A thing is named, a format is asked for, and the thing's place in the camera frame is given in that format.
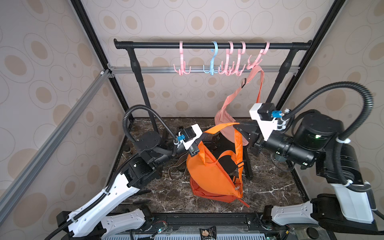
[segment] snack package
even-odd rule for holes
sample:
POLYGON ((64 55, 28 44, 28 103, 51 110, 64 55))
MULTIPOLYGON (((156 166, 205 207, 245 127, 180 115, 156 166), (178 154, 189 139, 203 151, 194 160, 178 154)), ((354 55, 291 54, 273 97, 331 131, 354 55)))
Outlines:
POLYGON ((201 236, 201 240, 206 240, 210 238, 216 239, 217 237, 216 226, 213 226, 209 229, 200 229, 200 236, 201 236))

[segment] blue connector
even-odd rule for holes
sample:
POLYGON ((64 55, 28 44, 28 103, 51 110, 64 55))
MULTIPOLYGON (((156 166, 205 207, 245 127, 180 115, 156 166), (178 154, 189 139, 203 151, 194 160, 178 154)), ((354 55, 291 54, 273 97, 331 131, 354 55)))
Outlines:
POLYGON ((184 140, 184 139, 185 139, 185 136, 184 136, 184 135, 178 136, 177 139, 178 139, 179 141, 184 140))
POLYGON ((272 111, 273 118, 280 118, 282 115, 283 115, 283 112, 281 111, 272 111))

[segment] blue plastic hook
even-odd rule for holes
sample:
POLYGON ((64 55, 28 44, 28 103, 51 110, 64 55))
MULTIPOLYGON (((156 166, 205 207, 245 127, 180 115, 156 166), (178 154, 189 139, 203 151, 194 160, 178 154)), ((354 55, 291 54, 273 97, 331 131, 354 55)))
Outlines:
POLYGON ((213 41, 213 43, 214 43, 214 45, 215 45, 215 50, 211 49, 211 52, 214 52, 214 51, 215 51, 215 53, 214 53, 214 56, 213 56, 212 59, 211 59, 211 64, 210 64, 210 66, 209 66, 209 71, 208 71, 208 72, 205 71, 205 68, 204 68, 204 65, 203 65, 203 71, 204 71, 205 73, 210 73, 212 76, 213 76, 214 73, 218 73, 218 70, 219 70, 219 68, 220 68, 220 67, 219 67, 219 68, 217 69, 217 71, 215 72, 215 70, 214 70, 214 60, 215 60, 215 57, 216 57, 216 55, 217 55, 218 47, 217 47, 217 42, 216 42, 216 41, 213 41))

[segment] black knob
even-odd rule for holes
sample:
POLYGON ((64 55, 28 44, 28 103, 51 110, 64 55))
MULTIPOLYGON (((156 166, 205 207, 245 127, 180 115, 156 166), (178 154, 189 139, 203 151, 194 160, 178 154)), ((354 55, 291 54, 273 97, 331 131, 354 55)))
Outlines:
POLYGON ((313 227, 309 227, 307 228, 307 234, 308 234, 308 237, 310 237, 311 239, 318 239, 319 238, 319 232, 314 229, 313 227))

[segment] vent grille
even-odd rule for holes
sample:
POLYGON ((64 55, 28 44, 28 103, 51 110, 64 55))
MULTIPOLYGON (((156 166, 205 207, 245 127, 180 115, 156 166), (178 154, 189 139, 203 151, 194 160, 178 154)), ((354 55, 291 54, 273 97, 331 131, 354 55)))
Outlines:
MULTIPOLYGON (((135 235, 134 240, 138 240, 142 237, 148 237, 149 235, 135 235)), ((131 240, 129 234, 116 234, 105 240, 131 240)), ((156 235, 154 240, 201 240, 200 234, 160 234, 156 235)), ((265 240, 263 233, 234 233, 234 234, 218 234, 217 240, 265 240)))

